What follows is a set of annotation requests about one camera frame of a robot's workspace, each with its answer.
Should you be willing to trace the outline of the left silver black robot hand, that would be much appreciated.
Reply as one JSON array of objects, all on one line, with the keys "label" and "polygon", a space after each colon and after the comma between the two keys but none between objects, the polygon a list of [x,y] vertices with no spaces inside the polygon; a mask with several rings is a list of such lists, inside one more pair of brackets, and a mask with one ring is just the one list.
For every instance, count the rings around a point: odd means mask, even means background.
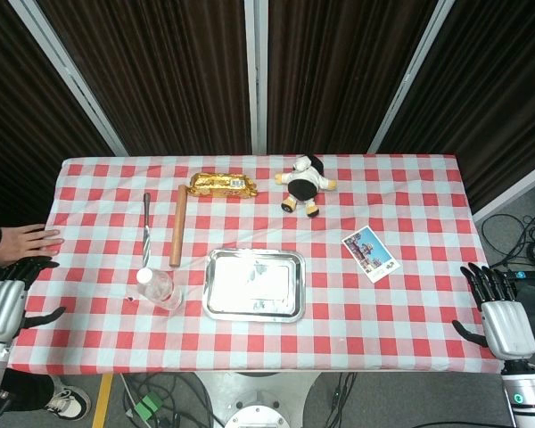
[{"label": "left silver black robot hand", "polygon": [[0,267],[0,343],[9,344],[21,330],[48,325],[62,316],[65,307],[42,316],[26,315],[30,287],[43,270],[58,266],[49,256],[36,256]]}]

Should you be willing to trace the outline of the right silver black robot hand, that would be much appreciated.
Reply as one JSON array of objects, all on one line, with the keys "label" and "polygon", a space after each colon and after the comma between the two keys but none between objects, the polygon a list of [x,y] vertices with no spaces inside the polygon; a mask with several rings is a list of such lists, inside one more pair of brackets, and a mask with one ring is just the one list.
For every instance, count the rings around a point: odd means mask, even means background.
[{"label": "right silver black robot hand", "polygon": [[466,341],[490,350],[503,361],[523,360],[535,353],[535,339],[527,312],[516,299],[517,290],[505,273],[469,263],[460,268],[481,315],[482,334],[468,331],[459,321],[452,325]]}]

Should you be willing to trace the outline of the bare human hand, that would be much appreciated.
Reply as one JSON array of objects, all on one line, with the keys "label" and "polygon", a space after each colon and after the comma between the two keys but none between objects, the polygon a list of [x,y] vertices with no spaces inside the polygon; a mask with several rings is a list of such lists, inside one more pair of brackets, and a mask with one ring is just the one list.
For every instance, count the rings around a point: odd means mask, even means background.
[{"label": "bare human hand", "polygon": [[52,256],[63,243],[58,229],[46,229],[44,224],[2,227],[0,264],[35,256]]}]

